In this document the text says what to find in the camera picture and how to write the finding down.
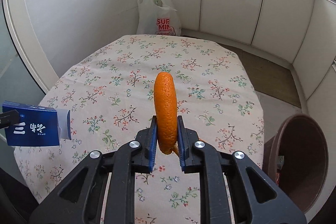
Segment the blue paper box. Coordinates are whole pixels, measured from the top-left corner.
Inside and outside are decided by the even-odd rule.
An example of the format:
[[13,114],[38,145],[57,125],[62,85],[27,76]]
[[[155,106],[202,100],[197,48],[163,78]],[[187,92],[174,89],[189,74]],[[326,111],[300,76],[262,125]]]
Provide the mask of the blue paper box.
[[5,101],[1,128],[10,146],[59,146],[61,139],[71,139],[70,111]]

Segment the orange peel piece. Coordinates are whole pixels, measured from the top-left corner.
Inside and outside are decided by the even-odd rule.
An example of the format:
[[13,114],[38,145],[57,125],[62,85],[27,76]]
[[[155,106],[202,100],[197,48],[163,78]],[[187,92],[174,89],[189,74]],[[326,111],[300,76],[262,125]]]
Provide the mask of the orange peel piece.
[[158,73],[154,83],[154,106],[159,149],[165,155],[178,155],[177,96],[170,73]]

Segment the brown trash bin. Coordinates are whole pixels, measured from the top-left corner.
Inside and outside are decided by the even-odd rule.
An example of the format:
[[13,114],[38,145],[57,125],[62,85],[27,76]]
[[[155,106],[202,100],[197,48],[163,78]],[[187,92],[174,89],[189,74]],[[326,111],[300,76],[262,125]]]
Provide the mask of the brown trash bin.
[[321,194],[329,154],[325,135],[306,114],[293,115],[264,144],[262,170],[306,213]]

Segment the floral tablecloth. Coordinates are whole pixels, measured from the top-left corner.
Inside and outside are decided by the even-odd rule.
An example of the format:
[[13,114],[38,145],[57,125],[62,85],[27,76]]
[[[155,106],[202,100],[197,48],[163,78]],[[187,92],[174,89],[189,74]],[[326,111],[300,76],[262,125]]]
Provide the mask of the floral tablecloth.
[[137,223],[197,223],[199,183],[183,175],[171,120],[218,150],[263,157],[263,110],[236,53],[215,42],[159,35],[124,36],[60,77],[42,106],[68,109],[71,140],[57,147],[17,148],[15,157],[33,195],[43,200],[94,149],[116,151],[165,121],[151,174],[135,176]]

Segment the white cabinet doors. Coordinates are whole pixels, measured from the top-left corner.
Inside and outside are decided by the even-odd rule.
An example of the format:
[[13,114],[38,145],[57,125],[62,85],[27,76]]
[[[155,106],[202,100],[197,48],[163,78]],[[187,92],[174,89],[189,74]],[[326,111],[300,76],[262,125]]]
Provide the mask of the white cabinet doors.
[[303,110],[335,121],[335,0],[172,0],[187,35],[291,69]]

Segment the white plastic shopping bag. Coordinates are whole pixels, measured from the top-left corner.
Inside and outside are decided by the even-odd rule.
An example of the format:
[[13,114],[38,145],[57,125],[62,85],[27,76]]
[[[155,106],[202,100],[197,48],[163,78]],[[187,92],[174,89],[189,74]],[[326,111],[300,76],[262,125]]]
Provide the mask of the white plastic shopping bag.
[[181,21],[171,0],[137,0],[140,35],[181,35]]

